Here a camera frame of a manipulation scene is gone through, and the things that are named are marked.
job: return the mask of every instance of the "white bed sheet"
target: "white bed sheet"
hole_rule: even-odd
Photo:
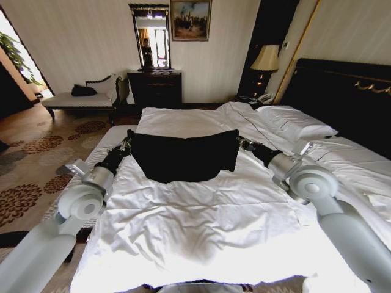
[[[209,111],[148,108],[137,132],[194,137],[239,129],[242,136],[289,153],[293,146],[262,127],[257,115],[241,103]],[[204,278],[257,284],[317,272],[340,285],[334,292],[352,286],[367,292],[313,211],[277,187],[252,154],[240,150],[235,171],[221,171],[212,180],[169,184],[147,179],[127,157],[71,292],[120,292],[143,283],[156,287]]]

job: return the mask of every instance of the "wooden dresser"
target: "wooden dresser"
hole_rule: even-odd
[[[129,71],[134,102],[139,108],[178,109],[182,103],[180,70]]]

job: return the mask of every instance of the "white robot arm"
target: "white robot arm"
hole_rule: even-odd
[[[132,132],[92,171],[78,159],[67,167],[81,177],[81,185],[67,190],[56,215],[34,227],[0,264],[0,292],[41,292],[76,243],[86,220],[104,210],[103,198],[111,193],[123,157],[130,154]]]
[[[264,162],[273,181],[296,201],[312,203],[320,227],[351,270],[373,293],[391,292],[391,251],[350,204],[335,198],[338,180],[325,168],[302,166],[301,156],[287,156],[260,143],[238,138],[246,151]]]

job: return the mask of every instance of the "bed frame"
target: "bed frame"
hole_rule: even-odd
[[[281,104],[391,159],[391,66],[299,59]]]

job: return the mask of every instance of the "framed painting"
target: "framed painting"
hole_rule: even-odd
[[[173,41],[209,39],[212,0],[170,0]]]

